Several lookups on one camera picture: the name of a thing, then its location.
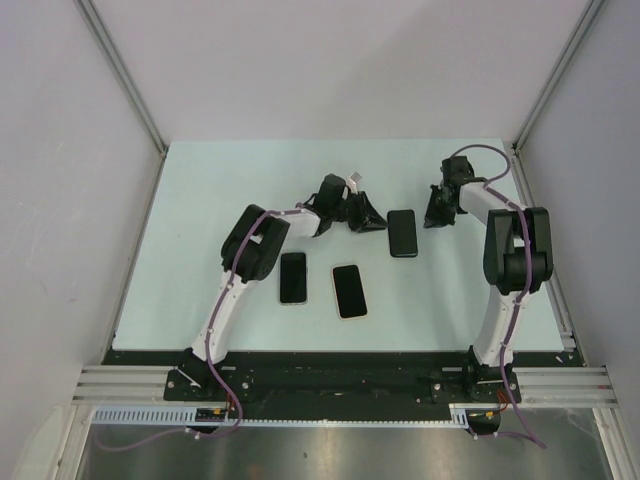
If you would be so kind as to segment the teal blue phone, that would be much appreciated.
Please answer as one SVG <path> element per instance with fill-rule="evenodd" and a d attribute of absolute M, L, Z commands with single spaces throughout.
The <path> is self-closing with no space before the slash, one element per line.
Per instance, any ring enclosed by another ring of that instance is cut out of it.
<path fill-rule="evenodd" d="M 393 258 L 415 258 L 418 240 L 414 211 L 391 210 L 387 214 L 387 223 L 390 255 Z"/>

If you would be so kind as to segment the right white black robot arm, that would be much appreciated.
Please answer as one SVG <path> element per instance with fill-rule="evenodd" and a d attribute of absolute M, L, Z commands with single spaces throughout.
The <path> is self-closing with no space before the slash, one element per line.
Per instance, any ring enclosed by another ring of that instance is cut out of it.
<path fill-rule="evenodd" d="M 442 161 L 443 179 L 431 187 L 426 229 L 455 224 L 470 214 L 485 226 L 483 273 L 490 294 L 480 333 L 463 364 L 461 388 L 484 401 L 509 382 L 513 340 L 529 297 L 550 280 L 554 263 L 550 218 L 543 207 L 524 207 L 475 175 L 465 156 Z"/>

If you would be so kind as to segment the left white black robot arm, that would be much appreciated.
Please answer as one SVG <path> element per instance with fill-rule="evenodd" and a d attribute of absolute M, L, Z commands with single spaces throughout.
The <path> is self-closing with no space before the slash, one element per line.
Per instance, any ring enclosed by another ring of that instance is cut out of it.
<path fill-rule="evenodd" d="M 272 272 L 285 242 L 315 238 L 335 223 L 354 233 L 384 230 L 387 221 L 357 189 L 356 177 L 328 174 L 319 191 L 291 209 L 246 207 L 221 247 L 222 276 L 207 320 L 177 366 L 187 389 L 197 398 L 214 397 L 221 376 L 214 370 L 228 353 L 228 341 L 243 297 Z"/>

